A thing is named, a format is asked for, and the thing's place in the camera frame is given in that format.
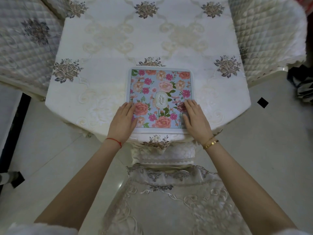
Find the oval label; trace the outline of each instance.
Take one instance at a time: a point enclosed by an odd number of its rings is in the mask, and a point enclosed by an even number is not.
[[[156,94],[156,107],[164,109],[167,107],[167,94],[164,91],[159,91]]]

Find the blue floral box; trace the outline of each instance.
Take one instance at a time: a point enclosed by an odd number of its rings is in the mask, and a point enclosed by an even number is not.
[[[138,66],[128,72],[127,101],[136,104],[134,133],[185,134],[185,99],[193,99],[193,75],[187,69]]]

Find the quilted fabric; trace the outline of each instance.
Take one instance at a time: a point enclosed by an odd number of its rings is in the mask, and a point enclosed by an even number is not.
[[[0,0],[0,81],[45,96],[61,33],[40,0]]]
[[[65,19],[69,0],[42,0],[61,19]]]
[[[306,58],[306,15],[295,0],[229,0],[247,82]]]

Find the white sleeve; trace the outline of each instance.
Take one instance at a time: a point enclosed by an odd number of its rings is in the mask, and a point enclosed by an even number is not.
[[[310,234],[300,231],[298,229],[285,229],[273,235],[310,235]]]
[[[5,235],[78,235],[78,231],[75,228],[47,225],[45,223],[29,225],[13,223]]]

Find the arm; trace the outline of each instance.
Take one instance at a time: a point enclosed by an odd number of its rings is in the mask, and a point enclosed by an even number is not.
[[[117,110],[108,132],[108,138],[114,138],[122,144],[134,130],[137,119],[131,122],[135,105],[124,103]],[[68,182],[35,223],[61,225],[80,229],[104,176],[120,145],[113,140],[105,140],[100,149],[85,166]]]
[[[201,107],[185,101],[190,120],[183,115],[188,132],[202,146],[215,141]],[[243,169],[218,142],[206,149],[229,195],[253,235],[273,234],[297,228],[269,194]]]

